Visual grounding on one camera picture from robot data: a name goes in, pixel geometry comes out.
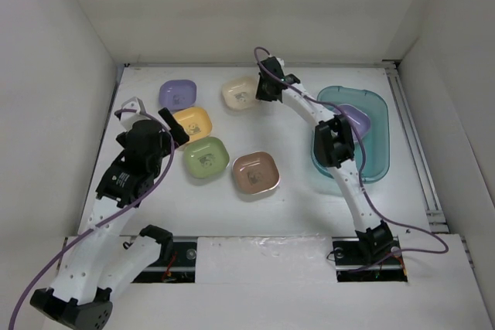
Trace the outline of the cream plate back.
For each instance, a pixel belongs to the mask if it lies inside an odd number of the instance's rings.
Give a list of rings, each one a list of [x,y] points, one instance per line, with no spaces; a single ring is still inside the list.
[[[240,77],[226,82],[221,87],[225,104],[234,111],[242,111],[258,104],[256,91],[258,82],[253,77]]]

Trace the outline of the green plate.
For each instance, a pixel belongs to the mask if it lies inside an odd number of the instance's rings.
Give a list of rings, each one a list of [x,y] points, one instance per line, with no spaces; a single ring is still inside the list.
[[[196,179],[207,179],[224,171],[230,156],[224,143],[216,137],[201,138],[185,147],[184,163],[188,173]]]

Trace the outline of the brown plate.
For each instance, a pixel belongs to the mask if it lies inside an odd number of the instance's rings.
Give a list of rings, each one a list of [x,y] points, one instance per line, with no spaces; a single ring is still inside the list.
[[[280,174],[273,157],[264,151],[256,151],[237,158],[232,165],[234,181],[246,195],[271,191],[280,182]]]

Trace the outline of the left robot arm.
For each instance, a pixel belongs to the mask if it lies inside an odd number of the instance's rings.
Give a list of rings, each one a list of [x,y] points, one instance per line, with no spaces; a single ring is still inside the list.
[[[122,119],[137,121],[116,140],[121,153],[102,176],[85,231],[52,260],[69,257],[49,287],[33,292],[30,305],[47,318],[70,329],[103,329],[113,311],[114,299],[150,264],[164,265],[172,258],[173,234],[148,225],[120,259],[112,260],[121,231],[166,177],[175,150],[189,135],[163,108],[159,119],[144,111],[122,108]]]

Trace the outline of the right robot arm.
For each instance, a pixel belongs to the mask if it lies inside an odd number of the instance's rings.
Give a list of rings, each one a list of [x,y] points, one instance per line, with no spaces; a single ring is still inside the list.
[[[313,126],[313,154],[336,181],[353,218],[357,253],[366,266],[381,263],[394,241],[388,224],[373,211],[355,161],[350,120],[331,111],[313,98],[299,78],[284,74],[275,56],[257,61],[259,72],[256,98],[279,101]]]

